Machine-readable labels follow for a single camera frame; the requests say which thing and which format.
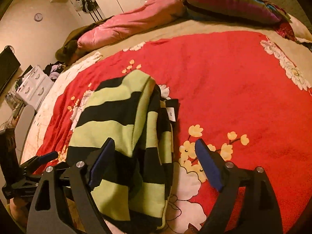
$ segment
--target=red blanket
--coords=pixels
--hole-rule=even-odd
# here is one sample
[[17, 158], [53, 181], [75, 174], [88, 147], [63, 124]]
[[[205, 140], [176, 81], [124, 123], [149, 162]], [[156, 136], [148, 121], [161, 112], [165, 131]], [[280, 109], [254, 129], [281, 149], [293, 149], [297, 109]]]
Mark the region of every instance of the red blanket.
[[[83, 110], [99, 83], [133, 69], [166, 84], [164, 95], [180, 101], [178, 163], [166, 232], [183, 233], [188, 223], [200, 228], [216, 200], [217, 192], [193, 150], [198, 138], [240, 168], [266, 170], [284, 231], [289, 230], [312, 195], [312, 97], [301, 72], [260, 33], [198, 34], [141, 43], [92, 65], [58, 98], [37, 154], [56, 150], [60, 157], [50, 164], [63, 161], [72, 134], [70, 118], [79, 117], [73, 113]], [[235, 208], [228, 228], [237, 217]]]

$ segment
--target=clothing label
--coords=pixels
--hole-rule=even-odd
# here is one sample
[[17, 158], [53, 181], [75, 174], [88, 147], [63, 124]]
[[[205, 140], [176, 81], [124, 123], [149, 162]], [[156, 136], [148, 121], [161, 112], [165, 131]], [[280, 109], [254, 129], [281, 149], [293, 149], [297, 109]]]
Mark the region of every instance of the clothing label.
[[168, 117], [169, 117], [169, 120], [175, 122], [175, 115], [174, 115], [174, 108], [173, 107], [167, 107], [167, 112], [168, 112]]

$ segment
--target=striped blanket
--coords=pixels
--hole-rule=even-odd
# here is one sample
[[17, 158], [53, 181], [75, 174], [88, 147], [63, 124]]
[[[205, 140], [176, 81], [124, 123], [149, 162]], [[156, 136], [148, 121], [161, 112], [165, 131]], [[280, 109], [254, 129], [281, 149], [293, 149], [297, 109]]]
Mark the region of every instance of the striped blanket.
[[92, 191], [99, 211], [128, 234], [163, 228], [173, 133], [166, 101], [149, 75], [135, 70], [98, 86], [72, 134], [66, 162], [83, 161], [108, 137], [115, 141], [115, 158]]
[[266, 0], [182, 0], [195, 20], [247, 19], [274, 25], [287, 18], [285, 11]]

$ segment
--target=pink pillow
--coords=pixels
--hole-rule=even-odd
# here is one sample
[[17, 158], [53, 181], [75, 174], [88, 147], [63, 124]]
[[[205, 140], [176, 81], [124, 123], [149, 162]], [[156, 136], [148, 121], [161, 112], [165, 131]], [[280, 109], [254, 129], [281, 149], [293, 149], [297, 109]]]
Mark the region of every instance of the pink pillow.
[[148, 0], [142, 7], [116, 15], [78, 39], [78, 48], [99, 49], [134, 34], [176, 20], [185, 12], [182, 0]]

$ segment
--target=metal bolt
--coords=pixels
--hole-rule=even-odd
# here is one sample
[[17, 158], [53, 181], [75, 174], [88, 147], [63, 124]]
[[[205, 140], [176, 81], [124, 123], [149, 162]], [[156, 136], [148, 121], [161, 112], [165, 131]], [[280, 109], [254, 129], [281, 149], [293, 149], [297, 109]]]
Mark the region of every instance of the metal bolt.
[[233, 167], [234, 167], [234, 164], [233, 164], [232, 162], [226, 162], [226, 163], [225, 163], [225, 166], [226, 166], [227, 168], [233, 168]]
[[53, 167], [52, 166], [48, 166], [47, 168], [46, 168], [46, 172], [47, 173], [50, 173], [50, 172], [52, 172], [53, 171]]
[[76, 163], [76, 166], [77, 166], [78, 168], [81, 168], [81, 167], [83, 167], [84, 165], [85, 165], [85, 163], [84, 163], [83, 161], [79, 161], [79, 162]]
[[263, 173], [263, 172], [264, 172], [264, 169], [263, 169], [261, 166], [258, 166], [258, 167], [256, 168], [256, 170], [257, 170], [257, 172], [259, 172], [259, 173]]

